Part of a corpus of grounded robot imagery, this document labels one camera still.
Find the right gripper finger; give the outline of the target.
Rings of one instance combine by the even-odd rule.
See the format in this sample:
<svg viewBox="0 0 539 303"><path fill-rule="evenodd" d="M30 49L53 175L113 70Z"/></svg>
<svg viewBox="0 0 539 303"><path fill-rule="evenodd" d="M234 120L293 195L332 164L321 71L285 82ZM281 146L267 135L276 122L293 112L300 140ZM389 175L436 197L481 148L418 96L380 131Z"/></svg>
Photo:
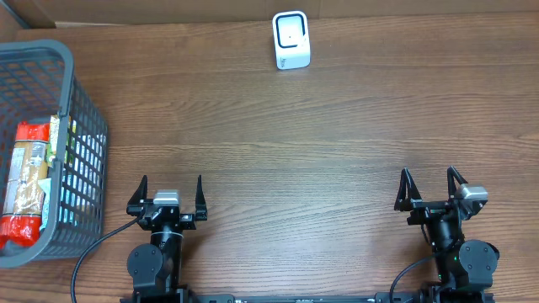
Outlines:
<svg viewBox="0 0 539 303"><path fill-rule="evenodd" d="M450 199L455 197L457 185L467 183L467 180L456 170L454 166L447 168L447 188Z"/></svg>
<svg viewBox="0 0 539 303"><path fill-rule="evenodd" d="M411 211L415 205L422 203L423 199L411 176L410 171L405 167L401 171L400 183L394 209L398 211Z"/></svg>

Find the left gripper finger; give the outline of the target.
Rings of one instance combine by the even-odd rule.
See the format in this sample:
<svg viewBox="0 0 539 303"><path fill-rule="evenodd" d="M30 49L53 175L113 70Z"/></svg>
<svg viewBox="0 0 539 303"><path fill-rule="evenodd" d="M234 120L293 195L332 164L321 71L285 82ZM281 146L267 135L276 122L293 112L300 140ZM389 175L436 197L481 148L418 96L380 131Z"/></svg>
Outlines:
<svg viewBox="0 0 539 303"><path fill-rule="evenodd" d="M207 205L202 188L202 176L197 178L197 187L195 193L195 220L206 221L208 217Z"/></svg>
<svg viewBox="0 0 539 303"><path fill-rule="evenodd" d="M147 175L144 175L138 188L127 202L126 213L131 216L141 216L146 210L146 199Z"/></svg>

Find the teal snack packet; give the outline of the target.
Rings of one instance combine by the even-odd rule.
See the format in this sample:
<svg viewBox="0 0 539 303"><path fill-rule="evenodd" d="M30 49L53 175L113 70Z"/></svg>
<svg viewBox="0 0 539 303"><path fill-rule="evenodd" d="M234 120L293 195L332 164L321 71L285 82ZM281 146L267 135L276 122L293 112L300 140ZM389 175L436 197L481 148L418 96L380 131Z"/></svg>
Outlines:
<svg viewBox="0 0 539 303"><path fill-rule="evenodd" d="M38 185L40 186L44 194L42 212L41 212L41 225L40 225L40 232L42 232L46 228L48 218L49 218L50 198L51 198L51 179L50 178L42 179L38 182Z"/></svg>

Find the green yellow snack bar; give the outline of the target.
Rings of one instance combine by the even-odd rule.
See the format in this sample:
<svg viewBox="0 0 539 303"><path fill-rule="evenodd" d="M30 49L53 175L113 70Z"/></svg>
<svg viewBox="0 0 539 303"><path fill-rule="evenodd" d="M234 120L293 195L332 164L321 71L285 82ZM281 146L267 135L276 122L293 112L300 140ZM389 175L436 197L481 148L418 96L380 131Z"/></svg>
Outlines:
<svg viewBox="0 0 539 303"><path fill-rule="evenodd" d="M72 117L69 116L69 123L69 129L71 129L71 132L73 134L76 133L77 121L73 121ZM48 167L53 167L53 161L56 159L57 154L57 142L60 129L60 118L57 114L51 116L49 126L49 142L46 146L46 161ZM72 149L76 147L76 140L71 138L69 135L67 135L67 146L71 147ZM66 161L70 167L75 164L75 158L73 155L67 155Z"/></svg>

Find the spaghetti pack with red ends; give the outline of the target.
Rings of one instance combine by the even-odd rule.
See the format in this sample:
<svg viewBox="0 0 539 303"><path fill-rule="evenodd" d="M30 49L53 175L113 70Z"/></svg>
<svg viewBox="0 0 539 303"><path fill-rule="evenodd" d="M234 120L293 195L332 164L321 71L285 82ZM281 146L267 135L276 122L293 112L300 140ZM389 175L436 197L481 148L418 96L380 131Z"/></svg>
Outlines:
<svg viewBox="0 0 539 303"><path fill-rule="evenodd" d="M18 124L1 216L2 247L8 242L31 247L40 238L45 193L39 181L48 175L49 139L48 123Z"/></svg>

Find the white Pantene tube gold cap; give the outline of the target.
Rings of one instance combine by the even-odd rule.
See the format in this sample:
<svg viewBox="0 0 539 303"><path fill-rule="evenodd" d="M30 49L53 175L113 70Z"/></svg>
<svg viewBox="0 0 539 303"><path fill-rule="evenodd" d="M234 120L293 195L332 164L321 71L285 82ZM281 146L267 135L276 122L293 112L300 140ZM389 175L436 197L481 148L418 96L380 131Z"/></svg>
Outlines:
<svg viewBox="0 0 539 303"><path fill-rule="evenodd" d="M80 214L100 218L104 181L106 136L67 137L66 167L63 169L60 222L76 226Z"/></svg>

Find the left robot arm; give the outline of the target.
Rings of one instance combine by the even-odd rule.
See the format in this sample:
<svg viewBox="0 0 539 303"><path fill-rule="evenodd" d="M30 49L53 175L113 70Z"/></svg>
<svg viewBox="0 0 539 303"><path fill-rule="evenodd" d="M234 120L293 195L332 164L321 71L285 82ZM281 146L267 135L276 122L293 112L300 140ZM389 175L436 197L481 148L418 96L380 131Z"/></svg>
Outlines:
<svg viewBox="0 0 539 303"><path fill-rule="evenodd" d="M136 224L151 233L150 242L135 247L127 258L127 271L132 277L133 291L123 302L193 302L195 296L181 286L180 269L183 232L194 230L197 221L208 217L202 179L197 179L195 211L183 213L177 190L158 190L147 197L147 177L143 177L129 199L126 213Z"/></svg>

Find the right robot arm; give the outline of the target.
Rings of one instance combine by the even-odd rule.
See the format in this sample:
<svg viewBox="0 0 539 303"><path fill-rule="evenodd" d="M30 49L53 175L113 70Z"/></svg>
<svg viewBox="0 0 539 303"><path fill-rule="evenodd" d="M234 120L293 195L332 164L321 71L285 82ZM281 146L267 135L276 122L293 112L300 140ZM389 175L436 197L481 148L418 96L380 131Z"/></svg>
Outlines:
<svg viewBox="0 0 539 303"><path fill-rule="evenodd" d="M488 191L469 183L455 167L447 168L446 200L423 200L407 168L401 171L394 209L408 212L407 223L420 226L432 253L410 264L393 280L388 301L394 302L493 302L486 289L498 266L498 248L485 241L467 240L462 223L477 215L488 203ZM419 265L433 260L438 281L425 282L412 295L397 293L399 280Z"/></svg>

